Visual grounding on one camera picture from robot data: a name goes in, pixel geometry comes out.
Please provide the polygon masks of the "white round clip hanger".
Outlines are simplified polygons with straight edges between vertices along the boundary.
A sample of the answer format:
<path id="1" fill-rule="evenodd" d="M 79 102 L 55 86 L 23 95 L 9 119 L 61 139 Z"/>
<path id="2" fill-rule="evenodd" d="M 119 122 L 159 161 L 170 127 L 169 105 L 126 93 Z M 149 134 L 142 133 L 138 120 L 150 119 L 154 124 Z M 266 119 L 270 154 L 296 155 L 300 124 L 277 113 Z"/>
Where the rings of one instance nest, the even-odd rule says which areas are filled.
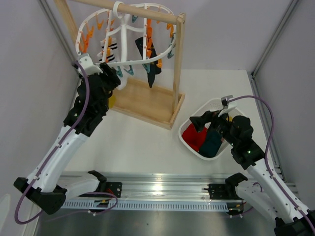
<path id="1" fill-rule="evenodd" d="M 119 13 L 118 6 L 121 4 L 120 1 L 114 3 L 114 9 L 103 8 L 92 14 L 90 14 L 80 25 L 78 29 L 77 36 L 75 37 L 75 50 L 80 56 L 85 54 L 89 48 L 89 41 L 93 38 L 94 26 L 97 26 L 98 30 L 103 30 L 105 32 L 105 46 L 103 62 L 106 62 L 106 50 L 108 47 L 109 37 L 115 37 L 117 39 L 118 51 L 116 58 L 117 62 L 107 62 L 109 66 L 113 66 L 118 69 L 119 76 L 122 76 L 121 69 L 129 68 L 129 65 L 141 64 L 145 68 L 147 74 L 152 72 L 151 67 L 155 66 L 160 70 L 162 68 L 162 58 L 167 56 L 169 59 L 174 56 L 172 53 L 175 47 L 176 39 L 176 26 L 174 23 L 167 22 L 167 29 L 170 31 L 170 45 L 161 54 L 157 54 L 153 45 L 153 29 L 152 29 L 152 15 L 149 17 L 143 17 L 143 26 L 141 28 L 136 28 L 129 23 L 135 23 L 139 18 L 138 15 Z M 141 38 L 136 39 L 135 44 L 141 55 L 141 59 L 138 60 L 128 60 L 128 42 L 127 33 L 135 32 L 142 35 Z"/>

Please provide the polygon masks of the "teal clothespin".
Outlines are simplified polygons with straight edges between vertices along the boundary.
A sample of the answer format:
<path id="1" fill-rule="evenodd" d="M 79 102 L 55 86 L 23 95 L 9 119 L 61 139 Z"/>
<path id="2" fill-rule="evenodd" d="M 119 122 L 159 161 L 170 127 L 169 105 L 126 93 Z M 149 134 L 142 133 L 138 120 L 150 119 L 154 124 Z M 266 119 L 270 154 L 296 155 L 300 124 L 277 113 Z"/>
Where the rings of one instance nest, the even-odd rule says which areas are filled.
<path id="1" fill-rule="evenodd" d="M 134 75 L 134 71 L 133 71 L 132 65 L 129 65 L 129 68 L 126 68 L 126 67 L 124 66 L 124 71 L 125 71 L 126 73 L 128 73 L 129 75 L 131 75 L 131 76 Z"/>

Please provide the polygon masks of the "yellow sock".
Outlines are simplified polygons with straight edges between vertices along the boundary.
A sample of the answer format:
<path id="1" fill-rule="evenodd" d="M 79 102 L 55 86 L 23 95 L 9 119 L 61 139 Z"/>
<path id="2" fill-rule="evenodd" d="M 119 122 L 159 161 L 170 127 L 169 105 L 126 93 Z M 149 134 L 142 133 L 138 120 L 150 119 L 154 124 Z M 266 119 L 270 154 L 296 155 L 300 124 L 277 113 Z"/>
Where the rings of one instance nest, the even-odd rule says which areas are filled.
<path id="1" fill-rule="evenodd" d="M 112 95 L 111 97 L 109 97 L 109 99 L 108 99 L 109 109 L 112 109 L 115 106 L 116 100 L 117 99 L 116 99 L 115 95 Z"/>

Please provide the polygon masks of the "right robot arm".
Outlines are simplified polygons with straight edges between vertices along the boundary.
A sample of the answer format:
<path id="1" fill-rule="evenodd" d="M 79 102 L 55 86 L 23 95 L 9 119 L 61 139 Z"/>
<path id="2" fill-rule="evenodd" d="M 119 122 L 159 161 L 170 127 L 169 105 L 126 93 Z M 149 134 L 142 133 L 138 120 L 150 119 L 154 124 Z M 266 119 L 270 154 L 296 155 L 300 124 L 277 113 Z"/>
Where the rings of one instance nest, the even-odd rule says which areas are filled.
<path id="1" fill-rule="evenodd" d="M 249 118 L 235 116 L 228 120 L 219 111 L 206 111 L 189 119 L 198 132 L 209 123 L 209 130 L 216 131 L 232 146 L 233 159 L 255 179 L 255 183 L 251 183 L 240 173 L 230 176 L 224 189 L 228 197 L 245 200 L 272 221 L 277 236 L 315 234 L 314 210 L 302 203 L 269 166 L 267 153 L 252 139 L 253 127 Z"/>

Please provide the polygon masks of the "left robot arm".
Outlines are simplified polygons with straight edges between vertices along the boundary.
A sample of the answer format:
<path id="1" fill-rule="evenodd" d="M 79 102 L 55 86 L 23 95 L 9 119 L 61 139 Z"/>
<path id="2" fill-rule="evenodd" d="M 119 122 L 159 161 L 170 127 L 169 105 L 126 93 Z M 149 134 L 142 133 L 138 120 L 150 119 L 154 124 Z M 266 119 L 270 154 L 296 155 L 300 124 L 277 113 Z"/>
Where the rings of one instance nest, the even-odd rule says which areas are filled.
<path id="1" fill-rule="evenodd" d="M 24 198 L 51 215 L 56 213 L 68 199 L 87 196 L 100 197 L 106 193 L 107 178 L 92 170 L 69 184 L 58 184 L 60 176 L 80 146 L 92 135 L 109 110 L 109 98 L 120 85 L 114 68 L 103 62 L 88 71 L 82 60 L 74 67 L 78 70 L 81 84 L 72 109 L 63 121 L 60 133 L 44 159 L 27 177 L 18 177 L 14 187 Z"/>

